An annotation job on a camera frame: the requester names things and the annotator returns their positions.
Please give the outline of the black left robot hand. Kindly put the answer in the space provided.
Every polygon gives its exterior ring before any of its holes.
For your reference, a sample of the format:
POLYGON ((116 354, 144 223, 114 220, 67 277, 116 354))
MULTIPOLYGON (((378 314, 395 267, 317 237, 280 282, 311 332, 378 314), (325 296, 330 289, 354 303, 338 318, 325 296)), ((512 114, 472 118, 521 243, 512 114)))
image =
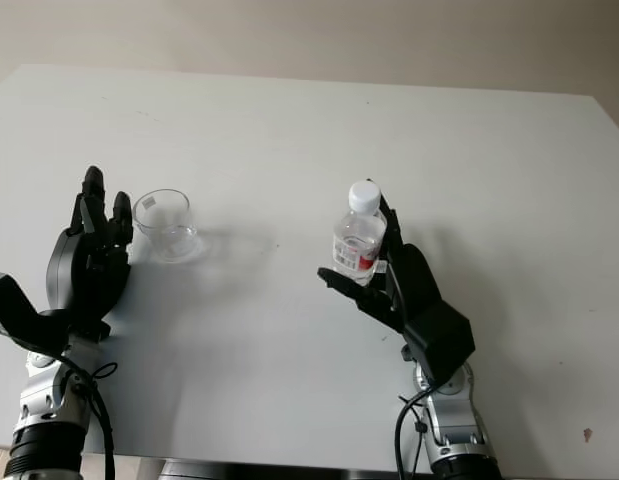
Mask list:
POLYGON ((107 218, 103 173, 89 167, 70 225, 60 233, 46 272, 50 307, 68 313, 70 332, 93 342, 109 336, 111 327, 104 318, 128 281, 127 247, 132 240, 129 196, 118 192, 113 216, 107 218))

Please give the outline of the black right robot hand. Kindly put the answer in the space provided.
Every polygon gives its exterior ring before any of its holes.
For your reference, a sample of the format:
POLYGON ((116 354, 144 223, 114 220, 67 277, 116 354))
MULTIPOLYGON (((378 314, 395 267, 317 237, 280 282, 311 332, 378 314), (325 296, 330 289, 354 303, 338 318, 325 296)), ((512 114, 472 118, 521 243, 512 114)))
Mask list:
POLYGON ((422 253, 403 241, 397 213, 371 180, 354 183, 348 213, 333 232, 332 265, 320 267, 327 287, 363 313, 402 334, 413 317, 440 300, 422 253))

